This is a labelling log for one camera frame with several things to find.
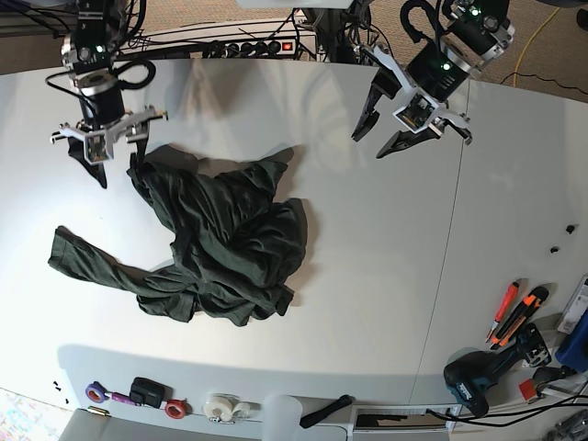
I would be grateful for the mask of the dark green t-shirt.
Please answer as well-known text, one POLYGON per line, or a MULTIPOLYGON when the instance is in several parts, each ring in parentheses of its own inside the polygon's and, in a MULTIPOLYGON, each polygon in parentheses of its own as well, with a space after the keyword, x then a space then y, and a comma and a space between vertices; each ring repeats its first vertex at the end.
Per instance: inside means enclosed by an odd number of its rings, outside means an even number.
POLYGON ((124 266, 63 227, 48 264, 67 277, 134 294, 150 315, 189 322, 203 312, 238 327, 283 316, 293 300, 287 279, 306 254, 304 216, 277 202, 286 163, 264 158, 215 176, 137 156, 130 181, 174 235, 173 262, 154 271, 124 266))

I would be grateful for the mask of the orange black utility knife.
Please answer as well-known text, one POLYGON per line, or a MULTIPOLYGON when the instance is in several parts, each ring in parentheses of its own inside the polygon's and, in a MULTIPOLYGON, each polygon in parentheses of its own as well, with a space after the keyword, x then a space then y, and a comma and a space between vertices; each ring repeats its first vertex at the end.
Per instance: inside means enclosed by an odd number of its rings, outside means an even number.
POLYGON ((545 286, 537 286, 523 297, 504 325, 492 338, 490 349, 497 350, 506 346, 518 329, 538 310, 548 298, 549 290, 545 286))

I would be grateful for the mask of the purple tape roll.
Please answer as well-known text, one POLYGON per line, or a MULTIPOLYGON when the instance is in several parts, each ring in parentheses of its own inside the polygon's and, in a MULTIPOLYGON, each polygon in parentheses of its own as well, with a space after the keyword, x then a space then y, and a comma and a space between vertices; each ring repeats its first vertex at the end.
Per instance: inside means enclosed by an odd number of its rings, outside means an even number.
POLYGON ((85 388, 85 395, 94 403, 103 403, 108 399, 107 390, 97 381, 92 382, 85 388))

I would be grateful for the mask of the red tape roll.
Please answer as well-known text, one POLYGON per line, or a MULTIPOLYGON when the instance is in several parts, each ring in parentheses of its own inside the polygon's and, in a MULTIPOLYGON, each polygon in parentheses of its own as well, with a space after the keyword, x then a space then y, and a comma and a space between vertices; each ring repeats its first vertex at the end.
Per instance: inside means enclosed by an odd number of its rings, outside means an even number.
POLYGON ((186 400, 169 400, 164 406, 165 414, 176 420, 181 420, 188 414, 186 400))

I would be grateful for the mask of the blue box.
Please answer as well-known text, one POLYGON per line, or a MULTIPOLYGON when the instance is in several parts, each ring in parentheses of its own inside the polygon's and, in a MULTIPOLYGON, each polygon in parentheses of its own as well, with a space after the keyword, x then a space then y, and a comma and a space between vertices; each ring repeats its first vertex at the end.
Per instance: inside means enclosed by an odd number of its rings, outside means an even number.
POLYGON ((586 311, 577 325, 561 344, 556 352, 556 359, 561 365, 572 368, 579 373, 588 368, 588 311, 586 311))

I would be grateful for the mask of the red square tag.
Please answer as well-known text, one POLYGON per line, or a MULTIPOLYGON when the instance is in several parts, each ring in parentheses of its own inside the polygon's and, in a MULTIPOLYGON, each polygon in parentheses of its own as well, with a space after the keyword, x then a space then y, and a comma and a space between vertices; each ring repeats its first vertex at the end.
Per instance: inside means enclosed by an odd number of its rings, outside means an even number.
POLYGON ((520 393, 525 401, 532 401, 537 397, 535 381, 528 379, 518 385, 520 393))

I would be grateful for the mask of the white plastic cup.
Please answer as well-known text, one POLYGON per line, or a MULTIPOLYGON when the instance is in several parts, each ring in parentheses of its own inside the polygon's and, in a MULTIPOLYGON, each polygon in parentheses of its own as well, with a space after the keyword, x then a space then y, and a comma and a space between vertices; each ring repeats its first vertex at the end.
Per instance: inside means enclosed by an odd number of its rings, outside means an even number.
POLYGON ((300 429, 302 404, 289 395, 274 395, 262 405, 262 440, 292 441, 300 429))

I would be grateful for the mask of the black power strip red switch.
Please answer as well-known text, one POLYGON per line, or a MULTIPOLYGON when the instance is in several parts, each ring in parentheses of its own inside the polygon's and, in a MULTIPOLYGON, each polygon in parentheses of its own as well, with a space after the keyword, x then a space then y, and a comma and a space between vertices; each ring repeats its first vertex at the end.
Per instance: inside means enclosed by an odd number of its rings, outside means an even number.
POLYGON ((295 42, 293 40, 270 41, 242 41, 221 42, 213 41, 203 52, 203 59, 294 59, 295 42))

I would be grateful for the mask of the teal black cordless drill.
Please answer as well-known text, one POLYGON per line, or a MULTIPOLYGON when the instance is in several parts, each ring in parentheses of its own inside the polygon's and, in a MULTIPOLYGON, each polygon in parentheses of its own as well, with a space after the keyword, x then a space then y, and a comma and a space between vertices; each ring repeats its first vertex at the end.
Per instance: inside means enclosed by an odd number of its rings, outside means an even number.
POLYGON ((532 368, 541 368, 551 360, 541 332, 534 323, 529 323, 516 335, 512 345, 500 352, 470 352, 447 364, 443 376, 458 404, 481 418, 489 411, 487 390, 496 386, 515 364, 525 361, 532 368))

